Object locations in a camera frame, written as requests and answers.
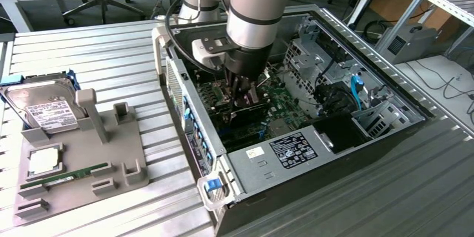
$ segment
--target hard drive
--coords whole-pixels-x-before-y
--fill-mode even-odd
[[[77,129],[78,119],[86,118],[86,110],[75,102],[79,89],[73,71],[30,77],[11,75],[0,83],[2,98],[27,129],[42,127],[47,133]]]

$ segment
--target floor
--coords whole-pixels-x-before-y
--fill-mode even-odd
[[[334,0],[333,4],[328,4],[328,0],[305,0],[309,4],[317,4],[320,7],[328,7],[330,11],[341,17],[344,15],[344,11],[348,6],[349,0]],[[142,9],[148,15],[148,17],[153,13],[153,8],[157,3],[157,0],[133,0],[132,6]],[[82,3],[81,0],[66,0],[66,6],[69,9],[74,9]],[[302,3],[289,0],[288,5],[296,6]],[[61,15],[61,9],[58,2],[51,1],[25,1],[22,2],[22,7],[30,19],[31,25],[35,31],[45,31],[53,29],[69,28],[69,26],[63,22],[63,16]],[[107,23],[121,23],[121,22],[133,22],[141,20],[141,17],[117,7],[109,7],[110,11],[107,12]],[[3,8],[0,8],[0,16],[9,17]],[[73,27],[83,27],[83,26],[94,26],[102,24],[101,17],[101,7],[93,7],[83,11],[81,14],[71,16],[77,21],[77,24]],[[379,15],[369,11],[367,19],[373,20],[379,19]],[[13,24],[0,22],[0,33],[11,33],[15,31]]]

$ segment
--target gray device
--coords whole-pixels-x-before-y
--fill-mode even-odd
[[[77,129],[86,110],[75,103],[79,85],[73,71],[3,78],[3,100],[21,116],[27,128],[43,128],[47,133]]]
[[[162,50],[169,104],[220,236],[368,166],[432,117],[329,14],[313,7],[284,15],[250,108],[230,107],[226,78],[182,60],[174,46]],[[192,50],[226,22],[174,29]],[[274,53],[280,44],[286,54]]]
[[[376,49],[379,49],[379,45],[392,32],[392,29],[393,27],[385,30],[377,42]],[[381,55],[392,64],[400,64],[420,59],[437,37],[439,32],[435,28],[428,28],[420,23],[404,25],[395,41],[392,41],[388,49],[381,52]]]

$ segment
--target handle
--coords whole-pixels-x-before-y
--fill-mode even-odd
[[[226,196],[220,201],[210,200],[210,198],[208,196],[206,189],[205,189],[205,185],[208,184],[209,181],[216,180],[216,179],[221,180],[220,172],[217,172],[217,171],[212,172],[205,177],[198,179],[198,191],[201,194],[202,201],[205,202],[205,208],[209,211],[214,211],[216,209],[221,208],[224,205],[228,205],[230,202],[233,202],[236,200],[236,197],[232,192],[229,192],[229,196]]]
[[[421,31],[424,29],[424,26],[416,26],[411,29],[411,33],[415,33],[416,31]]]

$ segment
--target label sticker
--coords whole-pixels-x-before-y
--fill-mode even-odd
[[[67,101],[33,105],[27,107],[27,110],[41,127],[46,130],[78,123]]]
[[[277,157],[286,169],[318,157],[304,134],[296,133],[270,143]]]
[[[252,158],[252,159],[266,153],[266,152],[264,152],[262,147],[256,147],[252,150],[248,150],[246,152],[248,152],[249,158]]]

